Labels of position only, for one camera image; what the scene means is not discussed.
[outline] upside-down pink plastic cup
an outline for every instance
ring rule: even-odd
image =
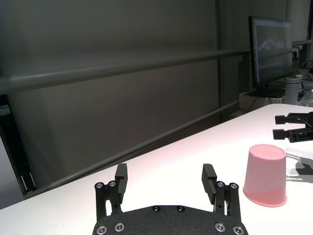
[[[286,203],[286,153],[283,149],[267,144],[250,148],[244,194],[265,207]]]

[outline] white table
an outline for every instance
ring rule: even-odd
[[[279,208],[254,204],[242,192],[248,150],[254,144],[275,144],[288,153],[313,159],[312,141],[289,143],[272,137],[272,129],[303,127],[277,126],[275,115],[311,111],[313,108],[269,105],[127,161],[129,179],[122,210],[185,205],[212,211],[201,182],[202,165],[210,163],[218,180],[239,184],[242,222],[250,235],[311,234],[312,184],[288,181],[288,200]],[[295,163],[287,160],[287,174],[294,173]],[[113,180],[115,170],[113,166],[1,210],[0,234],[91,234],[96,223],[94,184]]]

